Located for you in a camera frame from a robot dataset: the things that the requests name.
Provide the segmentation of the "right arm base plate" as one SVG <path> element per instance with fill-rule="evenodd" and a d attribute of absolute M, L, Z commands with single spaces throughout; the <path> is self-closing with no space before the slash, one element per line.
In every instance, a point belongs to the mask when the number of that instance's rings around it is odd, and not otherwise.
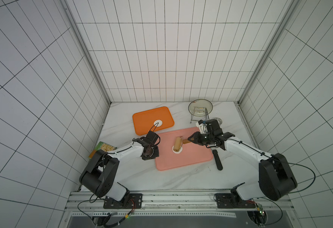
<path fill-rule="evenodd" d="M 255 209 L 256 205 L 240 199 L 239 196 L 231 193 L 216 193 L 214 201 L 219 209 Z"/>

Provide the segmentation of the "pink plastic tray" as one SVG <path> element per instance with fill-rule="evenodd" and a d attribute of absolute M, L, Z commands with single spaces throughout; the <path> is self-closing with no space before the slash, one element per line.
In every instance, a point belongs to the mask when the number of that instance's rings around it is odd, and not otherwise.
<path fill-rule="evenodd" d="M 191 142 L 183 144 L 179 152 L 173 151 L 177 137 L 187 139 L 198 131 L 197 127 L 192 127 L 160 133 L 159 157 L 155 159 L 157 170 L 167 171 L 212 160 L 214 156 L 210 149 Z"/>

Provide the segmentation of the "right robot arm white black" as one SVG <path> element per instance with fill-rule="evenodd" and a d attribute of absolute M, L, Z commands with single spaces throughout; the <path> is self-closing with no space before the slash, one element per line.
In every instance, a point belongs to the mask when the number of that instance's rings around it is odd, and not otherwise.
<path fill-rule="evenodd" d="M 297 188 L 297 181 L 286 157 L 249 146 L 234 134 L 223 132 L 216 119 L 199 121 L 203 126 L 188 141 L 206 148 L 220 148 L 245 160 L 258 172 L 258 179 L 242 182 L 231 189 L 236 199 L 267 197 L 277 201 Z"/>

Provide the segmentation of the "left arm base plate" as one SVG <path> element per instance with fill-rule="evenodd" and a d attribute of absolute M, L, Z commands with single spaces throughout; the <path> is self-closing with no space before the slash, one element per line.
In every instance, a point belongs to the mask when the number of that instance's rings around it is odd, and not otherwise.
<path fill-rule="evenodd" d="M 104 201 L 104 209 L 140 209 L 143 194 L 127 193 L 120 201 L 107 197 Z"/>

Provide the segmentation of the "wooden rolling pin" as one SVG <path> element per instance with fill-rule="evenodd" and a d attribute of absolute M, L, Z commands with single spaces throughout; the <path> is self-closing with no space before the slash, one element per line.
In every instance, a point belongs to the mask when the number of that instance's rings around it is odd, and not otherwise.
<path fill-rule="evenodd" d="M 184 144 L 190 143 L 187 139 L 183 139 L 182 137 L 177 137 L 175 140 L 175 149 L 179 150 L 180 147 L 183 147 Z"/>

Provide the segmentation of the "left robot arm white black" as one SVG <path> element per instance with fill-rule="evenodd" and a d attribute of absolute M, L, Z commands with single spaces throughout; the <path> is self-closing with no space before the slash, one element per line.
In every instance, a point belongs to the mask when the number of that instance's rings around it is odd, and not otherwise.
<path fill-rule="evenodd" d="M 115 181 L 119 165 L 135 158 L 147 161 L 159 157 L 159 143 L 160 136 L 149 131 L 146 136 L 135 138 L 130 145 L 117 150 L 98 150 L 80 175 L 79 182 L 98 198 L 106 196 L 118 202 L 127 201 L 129 190 Z"/>

